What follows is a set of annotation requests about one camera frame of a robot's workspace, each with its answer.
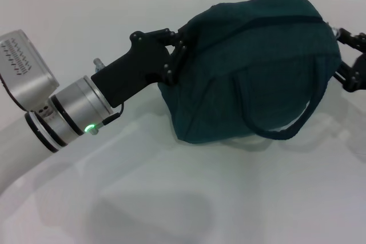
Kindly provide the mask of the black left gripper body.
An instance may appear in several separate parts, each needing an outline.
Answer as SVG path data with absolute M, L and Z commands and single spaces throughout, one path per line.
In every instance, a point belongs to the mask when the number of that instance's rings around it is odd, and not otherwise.
M 91 76 L 111 107 L 123 104 L 152 83 L 165 81 L 164 64 L 170 54 L 166 46 L 147 46 L 145 34 L 131 34 L 129 51 Z

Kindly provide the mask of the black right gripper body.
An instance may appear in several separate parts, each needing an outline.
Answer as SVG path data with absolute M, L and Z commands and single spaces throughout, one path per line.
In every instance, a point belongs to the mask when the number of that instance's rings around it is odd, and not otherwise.
M 349 93 L 365 90 L 365 54 L 360 55 L 352 67 L 342 63 L 345 72 L 343 89 Z

